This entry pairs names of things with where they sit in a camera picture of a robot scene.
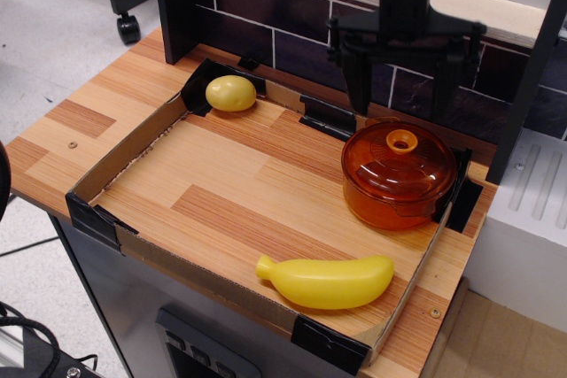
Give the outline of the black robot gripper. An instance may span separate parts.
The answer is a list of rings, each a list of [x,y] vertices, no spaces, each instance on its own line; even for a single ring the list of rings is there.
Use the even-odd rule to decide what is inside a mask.
[[[353,109],[367,115],[375,63],[437,60],[431,121],[445,142],[458,147],[456,132],[440,124],[454,99],[462,70],[478,65],[486,26],[435,11],[431,0],[379,0],[372,12],[334,16],[329,60],[341,68]]]

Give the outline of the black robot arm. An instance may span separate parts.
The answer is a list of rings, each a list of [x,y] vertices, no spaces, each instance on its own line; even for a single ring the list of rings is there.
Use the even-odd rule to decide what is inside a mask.
[[[328,60],[345,85],[348,102],[365,115],[375,64],[433,68],[430,120],[447,114],[462,76],[478,66],[486,25],[437,12],[431,0],[379,0],[372,12],[329,19]]]

